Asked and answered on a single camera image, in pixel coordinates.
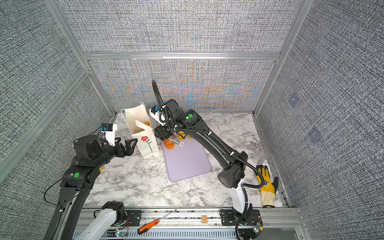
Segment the small striped roll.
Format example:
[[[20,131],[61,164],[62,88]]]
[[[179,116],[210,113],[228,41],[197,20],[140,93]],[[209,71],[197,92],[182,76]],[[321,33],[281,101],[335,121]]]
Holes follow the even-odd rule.
[[[187,137],[187,135],[183,131],[178,132],[177,136],[178,136],[178,139],[181,141]]]

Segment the white paper bag with flower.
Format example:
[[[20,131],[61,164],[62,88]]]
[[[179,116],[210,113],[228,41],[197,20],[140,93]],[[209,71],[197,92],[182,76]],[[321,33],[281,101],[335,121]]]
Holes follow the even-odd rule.
[[[135,124],[135,120],[142,123],[150,122],[151,124],[144,103],[141,103],[134,108],[121,109],[121,115],[126,122],[132,137],[138,139],[137,147],[139,148],[142,157],[147,159],[157,155],[160,151],[153,130],[146,131],[137,127]]]

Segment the steel tongs with white tips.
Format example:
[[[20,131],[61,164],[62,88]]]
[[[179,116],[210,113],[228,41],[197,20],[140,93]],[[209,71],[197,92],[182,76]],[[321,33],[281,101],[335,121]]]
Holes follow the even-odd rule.
[[[141,128],[141,129],[143,129],[143,130],[146,130],[146,131],[153,130],[152,127],[150,126],[150,124],[146,125],[145,123],[142,123],[142,122],[140,122],[140,121],[138,121],[138,120],[135,120],[135,124],[136,124],[137,127]],[[183,143],[183,142],[181,142],[181,141],[179,141],[179,140],[176,140],[174,137],[169,137],[168,140],[169,140],[170,142],[175,143],[176,145],[181,146],[181,147],[184,146],[184,143]]]

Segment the yellow object behind right arm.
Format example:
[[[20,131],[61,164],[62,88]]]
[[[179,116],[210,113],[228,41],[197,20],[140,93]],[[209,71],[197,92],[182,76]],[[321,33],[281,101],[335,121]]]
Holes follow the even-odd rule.
[[[261,202],[264,208],[274,208],[275,196],[279,186],[279,178],[271,180],[270,171],[266,165],[257,165],[257,171],[263,176],[265,185],[261,187]]]

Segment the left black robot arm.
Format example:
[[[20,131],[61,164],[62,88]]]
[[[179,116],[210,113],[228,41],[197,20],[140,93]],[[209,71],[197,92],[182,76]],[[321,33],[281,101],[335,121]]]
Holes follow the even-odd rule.
[[[71,166],[65,171],[60,183],[59,199],[45,240],[71,240],[77,226],[84,203],[88,198],[100,168],[107,165],[113,158],[131,156],[138,143],[137,139],[113,140],[114,146],[96,135],[88,135],[74,141],[76,156]]]

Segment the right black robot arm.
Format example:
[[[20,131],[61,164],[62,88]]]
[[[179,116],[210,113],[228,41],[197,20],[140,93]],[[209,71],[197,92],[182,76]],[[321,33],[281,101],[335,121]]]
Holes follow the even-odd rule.
[[[248,201],[242,188],[248,155],[238,152],[221,140],[194,110],[184,111],[178,103],[171,99],[163,106],[153,106],[150,116],[159,123],[154,129],[160,140],[183,132],[200,143],[216,158],[223,170],[218,174],[219,181],[230,189],[233,209],[242,214]]]

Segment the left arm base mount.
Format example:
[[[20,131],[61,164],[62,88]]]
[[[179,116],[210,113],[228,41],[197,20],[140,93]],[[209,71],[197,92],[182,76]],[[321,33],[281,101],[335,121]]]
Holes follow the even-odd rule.
[[[142,217],[141,210],[126,210],[123,202],[109,201],[106,202],[101,210],[95,210],[93,216],[95,219],[104,214],[109,214],[108,221],[112,221],[111,227],[103,234],[106,238],[124,238],[129,233],[129,227],[138,227]]]

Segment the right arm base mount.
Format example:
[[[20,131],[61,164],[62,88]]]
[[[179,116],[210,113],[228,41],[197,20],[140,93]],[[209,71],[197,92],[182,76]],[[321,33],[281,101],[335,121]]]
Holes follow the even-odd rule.
[[[242,220],[241,214],[235,210],[221,209],[219,214],[223,226],[235,228],[235,237],[238,240],[253,240],[264,230],[261,214],[257,209],[248,210]]]

